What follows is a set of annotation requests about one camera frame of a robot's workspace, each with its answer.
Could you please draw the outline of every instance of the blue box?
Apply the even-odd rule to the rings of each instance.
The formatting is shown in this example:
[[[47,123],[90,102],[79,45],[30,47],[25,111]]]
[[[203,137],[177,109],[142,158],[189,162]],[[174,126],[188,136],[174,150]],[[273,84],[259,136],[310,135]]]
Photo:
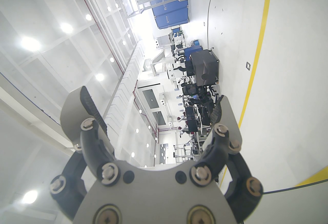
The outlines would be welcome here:
[[[184,52],[185,52],[186,60],[187,61],[190,60],[189,56],[190,56],[191,53],[201,51],[201,50],[203,50],[203,47],[201,47],[199,45],[195,45],[195,46],[192,46],[192,47],[185,48]]]

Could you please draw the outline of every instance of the black cable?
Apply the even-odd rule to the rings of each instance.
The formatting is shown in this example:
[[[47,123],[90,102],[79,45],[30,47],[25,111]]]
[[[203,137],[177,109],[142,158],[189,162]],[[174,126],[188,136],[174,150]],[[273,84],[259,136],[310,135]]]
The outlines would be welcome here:
[[[211,0],[208,3],[208,11],[207,11],[207,49],[208,49],[208,15],[210,14],[210,4],[211,4]]]

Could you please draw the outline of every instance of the blue machine cabinet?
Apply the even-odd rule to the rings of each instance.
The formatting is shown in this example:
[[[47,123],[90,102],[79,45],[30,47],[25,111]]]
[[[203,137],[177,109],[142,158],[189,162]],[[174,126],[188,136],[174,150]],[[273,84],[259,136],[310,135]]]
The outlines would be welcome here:
[[[163,1],[167,0],[155,0],[151,1],[151,4]],[[172,1],[152,8],[152,12],[159,29],[185,24],[188,22],[188,0]]]

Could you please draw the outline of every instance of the white floor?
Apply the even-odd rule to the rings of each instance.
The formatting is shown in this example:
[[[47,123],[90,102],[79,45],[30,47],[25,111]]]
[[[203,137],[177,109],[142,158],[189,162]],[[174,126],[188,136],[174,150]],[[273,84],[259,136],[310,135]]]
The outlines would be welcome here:
[[[220,59],[221,92],[239,121],[264,0],[211,0],[207,22],[209,1],[189,1],[190,23],[182,29],[187,42],[199,39],[207,48],[208,24],[209,47]],[[327,28],[327,0],[270,1],[241,125],[241,153],[265,191],[291,187],[328,164]]]

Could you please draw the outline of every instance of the black rubber grommet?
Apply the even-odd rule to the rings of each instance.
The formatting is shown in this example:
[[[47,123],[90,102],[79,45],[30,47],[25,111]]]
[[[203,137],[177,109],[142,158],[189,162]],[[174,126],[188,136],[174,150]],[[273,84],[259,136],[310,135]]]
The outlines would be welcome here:
[[[187,176],[183,171],[178,171],[176,173],[176,180],[179,184],[184,184],[187,181]]]
[[[135,179],[135,174],[131,170],[126,171],[123,175],[123,182],[126,184],[132,183],[134,179]]]

